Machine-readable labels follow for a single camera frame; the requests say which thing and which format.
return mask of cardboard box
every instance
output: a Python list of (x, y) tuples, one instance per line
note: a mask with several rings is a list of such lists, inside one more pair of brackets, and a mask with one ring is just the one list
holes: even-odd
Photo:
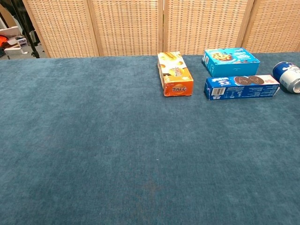
[(204, 92), (209, 100), (272, 97), (279, 83), (271, 75), (209, 77)]
[(260, 63), (244, 48), (205, 50), (202, 60), (212, 77), (253, 76)]
[(190, 96), (194, 80), (180, 52), (158, 53), (157, 67), (164, 96)]

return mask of soda can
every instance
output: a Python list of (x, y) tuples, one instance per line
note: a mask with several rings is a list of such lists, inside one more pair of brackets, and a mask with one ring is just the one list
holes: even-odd
[(291, 62), (280, 62), (273, 68), (273, 77), (291, 93), (300, 93), (300, 68)]

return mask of wicker room divider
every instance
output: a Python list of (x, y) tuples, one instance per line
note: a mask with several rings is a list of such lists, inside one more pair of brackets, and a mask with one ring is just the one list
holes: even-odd
[(88, 0), (100, 55), (163, 49), (163, 0)]
[(253, 53), (300, 51), (300, 0), (255, 0), (242, 46)]
[(48, 57), (99, 56), (86, 0), (23, 0)]
[(240, 47), (254, 0), (165, 0), (164, 51)]

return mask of teal carpet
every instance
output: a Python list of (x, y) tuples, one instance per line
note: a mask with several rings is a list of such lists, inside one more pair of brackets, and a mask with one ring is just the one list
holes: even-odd
[(208, 101), (184, 59), (169, 98), (156, 56), (1, 60), (0, 224), (299, 225), (300, 95)]

